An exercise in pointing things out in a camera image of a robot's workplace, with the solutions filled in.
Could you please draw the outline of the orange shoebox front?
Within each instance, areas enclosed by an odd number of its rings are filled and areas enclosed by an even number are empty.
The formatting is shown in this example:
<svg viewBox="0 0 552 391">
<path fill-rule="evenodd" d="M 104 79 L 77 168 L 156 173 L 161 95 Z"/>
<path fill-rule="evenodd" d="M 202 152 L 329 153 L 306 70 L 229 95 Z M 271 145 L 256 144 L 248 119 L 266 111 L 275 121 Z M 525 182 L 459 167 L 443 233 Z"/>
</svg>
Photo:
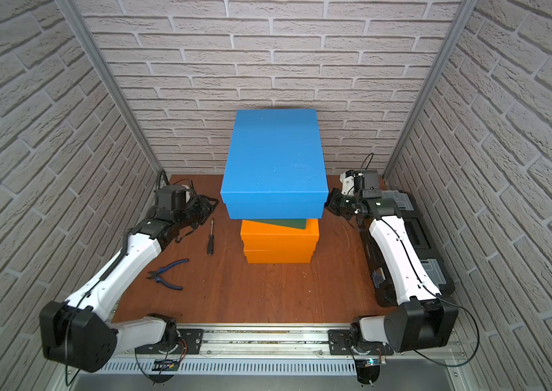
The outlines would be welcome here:
<svg viewBox="0 0 552 391">
<path fill-rule="evenodd" d="M 247 250 L 314 250 L 319 240 L 318 219 L 305 221 L 305 229 L 243 220 L 241 239 Z"/>
</svg>

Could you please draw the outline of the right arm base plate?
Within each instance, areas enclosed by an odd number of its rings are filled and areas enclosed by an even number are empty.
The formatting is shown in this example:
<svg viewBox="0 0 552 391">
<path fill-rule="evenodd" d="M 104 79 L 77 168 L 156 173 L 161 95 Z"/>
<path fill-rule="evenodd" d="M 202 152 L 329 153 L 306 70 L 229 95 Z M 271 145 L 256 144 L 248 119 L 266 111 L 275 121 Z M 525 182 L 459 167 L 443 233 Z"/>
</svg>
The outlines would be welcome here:
<svg viewBox="0 0 552 391">
<path fill-rule="evenodd" d="M 349 330 L 331 329 L 327 332 L 331 356 L 354 355 L 385 357 L 394 355 L 386 343 L 357 340 Z"/>
</svg>

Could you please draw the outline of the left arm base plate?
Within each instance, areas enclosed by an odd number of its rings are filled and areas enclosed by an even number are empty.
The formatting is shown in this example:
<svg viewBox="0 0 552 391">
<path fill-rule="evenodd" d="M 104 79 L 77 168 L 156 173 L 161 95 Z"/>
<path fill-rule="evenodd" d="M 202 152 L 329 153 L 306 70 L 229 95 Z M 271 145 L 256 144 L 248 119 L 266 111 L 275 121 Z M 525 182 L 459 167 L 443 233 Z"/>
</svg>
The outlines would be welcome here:
<svg viewBox="0 0 552 391">
<path fill-rule="evenodd" d="M 163 355 L 197 355 L 204 337 L 204 329 L 181 328 L 167 332 L 157 347 Z"/>
</svg>

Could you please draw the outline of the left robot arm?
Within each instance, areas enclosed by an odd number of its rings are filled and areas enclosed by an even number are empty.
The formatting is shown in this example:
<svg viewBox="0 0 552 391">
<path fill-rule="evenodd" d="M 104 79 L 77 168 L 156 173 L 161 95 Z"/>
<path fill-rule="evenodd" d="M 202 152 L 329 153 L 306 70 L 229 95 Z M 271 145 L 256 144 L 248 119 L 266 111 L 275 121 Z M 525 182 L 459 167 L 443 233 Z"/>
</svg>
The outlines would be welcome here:
<svg viewBox="0 0 552 391">
<path fill-rule="evenodd" d="M 173 350 L 180 339 L 175 319 L 149 314 L 110 324 L 108 317 L 142 270 L 170 244 L 182 241 L 181 230 L 195 232 L 204 225 L 218 204 L 191 186 L 168 184 L 157 189 L 147 216 L 124 233 L 121 250 L 102 270 L 64 301 L 51 301 L 42 308 L 43 356 L 93 373 L 127 350 L 146 345 Z"/>
</svg>

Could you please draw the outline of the blue shoebox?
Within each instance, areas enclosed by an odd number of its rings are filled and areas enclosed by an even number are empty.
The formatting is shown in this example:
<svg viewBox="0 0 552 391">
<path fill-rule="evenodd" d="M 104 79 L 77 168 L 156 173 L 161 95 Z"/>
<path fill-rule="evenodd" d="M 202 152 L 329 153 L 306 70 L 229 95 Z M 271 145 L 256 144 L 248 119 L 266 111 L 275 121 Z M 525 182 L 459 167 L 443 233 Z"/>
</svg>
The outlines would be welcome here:
<svg viewBox="0 0 552 391">
<path fill-rule="evenodd" d="M 236 113 L 220 191 L 231 219 L 320 219 L 328 193 L 316 110 Z"/>
</svg>

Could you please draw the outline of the green shoebox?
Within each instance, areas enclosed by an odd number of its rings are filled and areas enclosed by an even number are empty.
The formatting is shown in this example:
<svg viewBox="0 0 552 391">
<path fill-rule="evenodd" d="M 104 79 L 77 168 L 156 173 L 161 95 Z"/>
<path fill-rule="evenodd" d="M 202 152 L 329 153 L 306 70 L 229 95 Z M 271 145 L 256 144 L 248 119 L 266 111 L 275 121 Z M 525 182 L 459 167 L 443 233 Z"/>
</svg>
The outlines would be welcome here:
<svg viewBox="0 0 552 391">
<path fill-rule="evenodd" d="M 292 229 L 305 230 L 306 219 L 257 219 L 256 223 L 264 223 L 274 226 L 284 226 Z"/>
</svg>

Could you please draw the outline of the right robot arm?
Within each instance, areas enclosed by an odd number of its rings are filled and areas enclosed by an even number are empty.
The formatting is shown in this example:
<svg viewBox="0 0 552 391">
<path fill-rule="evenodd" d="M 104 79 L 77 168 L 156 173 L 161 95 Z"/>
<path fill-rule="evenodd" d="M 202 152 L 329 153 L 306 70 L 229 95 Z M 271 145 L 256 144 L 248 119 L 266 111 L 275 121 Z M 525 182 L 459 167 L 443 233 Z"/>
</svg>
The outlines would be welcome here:
<svg viewBox="0 0 552 391">
<path fill-rule="evenodd" d="M 340 176 L 326 210 L 354 222 L 366 254 L 375 299 L 388 315 L 362 316 L 351 325 L 355 343 L 380 343 L 395 352 L 447 345 L 458 317 L 455 285 L 414 198 L 380 188 L 373 170 Z"/>
</svg>

